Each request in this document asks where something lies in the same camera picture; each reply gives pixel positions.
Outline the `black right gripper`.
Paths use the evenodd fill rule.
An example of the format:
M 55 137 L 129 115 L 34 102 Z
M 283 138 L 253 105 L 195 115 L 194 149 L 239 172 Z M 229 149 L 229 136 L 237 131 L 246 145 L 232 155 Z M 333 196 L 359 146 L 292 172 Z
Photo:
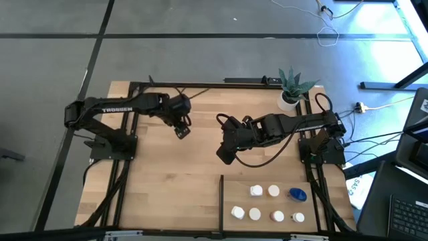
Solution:
M 232 164 L 238 151 L 257 147 L 254 133 L 245 123 L 223 113 L 217 114 L 216 119 L 223 131 L 223 141 L 216 154 L 224 164 Z

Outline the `blue Tums bottle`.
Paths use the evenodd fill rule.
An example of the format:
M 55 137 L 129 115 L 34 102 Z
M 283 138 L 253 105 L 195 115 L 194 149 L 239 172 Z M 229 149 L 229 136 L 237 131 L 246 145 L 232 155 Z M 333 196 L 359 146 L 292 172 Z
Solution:
M 288 196 L 295 202 L 305 202 L 308 198 L 306 192 L 303 189 L 292 187 L 288 191 Z

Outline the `succulent plant in white pot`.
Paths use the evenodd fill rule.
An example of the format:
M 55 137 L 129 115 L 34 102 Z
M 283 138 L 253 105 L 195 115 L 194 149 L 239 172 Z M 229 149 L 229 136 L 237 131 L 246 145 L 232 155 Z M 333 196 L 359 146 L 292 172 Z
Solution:
M 290 67 L 288 76 L 279 68 L 278 74 L 280 75 L 282 92 L 278 96 L 277 106 L 282 111 L 291 111 L 296 108 L 301 100 L 307 100 L 304 94 L 308 93 L 319 80 L 301 82 L 300 78 L 302 73 L 294 74 L 293 67 Z

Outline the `black desk foot bar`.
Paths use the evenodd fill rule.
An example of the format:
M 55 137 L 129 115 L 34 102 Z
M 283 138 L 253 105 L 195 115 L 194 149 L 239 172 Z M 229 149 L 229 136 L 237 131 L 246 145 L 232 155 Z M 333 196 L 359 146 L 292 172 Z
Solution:
M 381 155 L 380 157 L 375 157 L 374 159 L 365 161 L 364 163 L 359 163 L 348 167 L 344 170 L 345 180 L 354 179 L 360 177 L 361 175 L 371 173 L 376 171 L 381 165 L 382 161 L 391 162 L 394 161 L 396 157 L 396 151 Z

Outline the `black desk surface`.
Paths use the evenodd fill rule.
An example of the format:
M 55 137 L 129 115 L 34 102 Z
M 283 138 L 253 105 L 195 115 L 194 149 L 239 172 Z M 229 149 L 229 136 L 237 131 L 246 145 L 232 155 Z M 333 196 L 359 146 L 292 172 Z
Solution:
M 392 195 L 428 202 L 428 184 L 393 164 L 382 162 L 357 222 L 358 231 L 368 236 L 387 237 Z

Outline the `black floor stand foot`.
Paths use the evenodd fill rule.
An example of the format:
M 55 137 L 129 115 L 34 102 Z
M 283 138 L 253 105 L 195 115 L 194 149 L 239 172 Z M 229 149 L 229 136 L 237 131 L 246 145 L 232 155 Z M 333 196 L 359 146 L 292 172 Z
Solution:
M 23 161 L 25 159 L 24 155 L 11 151 L 9 149 L 5 149 L 0 147 L 0 158 L 4 159 L 13 159 L 15 161 Z

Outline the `dark grey computer equipment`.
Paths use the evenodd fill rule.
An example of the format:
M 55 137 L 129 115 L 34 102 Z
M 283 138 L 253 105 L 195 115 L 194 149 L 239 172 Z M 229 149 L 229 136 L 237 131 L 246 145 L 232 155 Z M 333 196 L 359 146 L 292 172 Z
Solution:
M 419 88 L 397 146 L 397 162 L 428 179 L 428 89 Z

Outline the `black laptop keyboard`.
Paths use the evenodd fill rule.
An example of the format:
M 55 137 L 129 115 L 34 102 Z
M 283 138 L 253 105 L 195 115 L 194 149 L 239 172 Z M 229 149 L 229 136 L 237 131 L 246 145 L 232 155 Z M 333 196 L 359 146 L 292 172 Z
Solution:
M 387 237 L 406 241 L 428 241 L 428 202 L 392 195 Z

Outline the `black rig front beam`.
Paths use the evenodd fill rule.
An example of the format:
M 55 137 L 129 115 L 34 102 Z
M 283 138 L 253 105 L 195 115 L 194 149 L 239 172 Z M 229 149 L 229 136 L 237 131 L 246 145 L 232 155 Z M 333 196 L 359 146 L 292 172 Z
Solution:
M 71 228 L 61 230 L 42 230 L 0 234 L 0 241 L 88 241 L 104 238 L 107 231 L 120 230 L 114 226 L 95 228 Z M 172 236 L 208 238 L 223 240 L 226 238 L 263 238 L 290 240 L 291 234 L 309 234 L 327 236 L 330 241 L 406 241 L 380 236 L 368 236 L 355 232 L 235 232 L 235 231 L 178 231 L 178 230 L 142 230 L 142 236 Z

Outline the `black aluminium table frame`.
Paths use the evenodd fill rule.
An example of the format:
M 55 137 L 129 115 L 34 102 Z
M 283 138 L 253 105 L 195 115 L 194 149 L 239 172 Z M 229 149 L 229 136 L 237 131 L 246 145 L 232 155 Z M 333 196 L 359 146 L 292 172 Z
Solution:
M 310 191 L 298 140 L 293 138 L 267 148 L 239 154 L 239 160 L 224 164 L 216 155 L 222 140 L 219 113 L 257 118 L 279 112 L 276 104 L 281 89 L 261 84 L 183 84 L 191 97 L 191 132 L 178 139 L 174 130 L 157 117 L 105 114 L 101 121 L 113 128 L 121 125 L 138 137 L 136 155 L 130 162 L 126 183 L 113 198 L 102 223 L 129 230 L 316 232 L 331 229 L 320 199 L 310 193 L 298 203 L 286 194 L 292 187 Z M 251 197 L 253 185 L 263 195 Z M 278 197 L 268 187 L 280 188 Z M 242 220 L 231 215 L 233 206 L 242 207 Z M 253 221 L 249 210 L 258 208 L 261 218 Z M 283 222 L 270 218 L 273 211 L 284 213 Z M 291 215 L 301 212 L 302 223 Z

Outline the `black bracket bar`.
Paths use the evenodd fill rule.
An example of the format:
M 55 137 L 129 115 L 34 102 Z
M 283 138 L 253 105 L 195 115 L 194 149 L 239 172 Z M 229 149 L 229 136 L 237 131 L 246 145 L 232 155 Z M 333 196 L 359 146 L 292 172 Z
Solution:
M 225 78 L 224 83 L 229 84 L 281 84 L 282 81 L 279 78 L 268 78 L 263 76 L 261 78 Z

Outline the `silver metal bracket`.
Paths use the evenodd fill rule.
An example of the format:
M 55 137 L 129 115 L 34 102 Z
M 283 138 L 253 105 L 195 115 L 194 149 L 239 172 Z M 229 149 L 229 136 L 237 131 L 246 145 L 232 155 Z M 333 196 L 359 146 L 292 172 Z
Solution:
M 290 241 L 330 241 L 327 236 L 309 234 L 291 234 Z
M 117 241 L 118 238 L 142 236 L 142 230 L 115 230 L 107 231 L 103 241 Z

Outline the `black desk leg frame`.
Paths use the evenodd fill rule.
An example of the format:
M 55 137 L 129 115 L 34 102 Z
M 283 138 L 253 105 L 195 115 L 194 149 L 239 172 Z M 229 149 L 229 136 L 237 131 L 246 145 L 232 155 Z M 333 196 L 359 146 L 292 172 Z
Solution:
M 428 62 L 421 67 L 411 72 L 397 83 L 386 82 L 361 82 L 360 88 L 363 90 L 400 90 L 400 91 L 416 91 L 419 88 L 428 89 L 428 84 L 416 84 L 420 78 L 428 75 Z

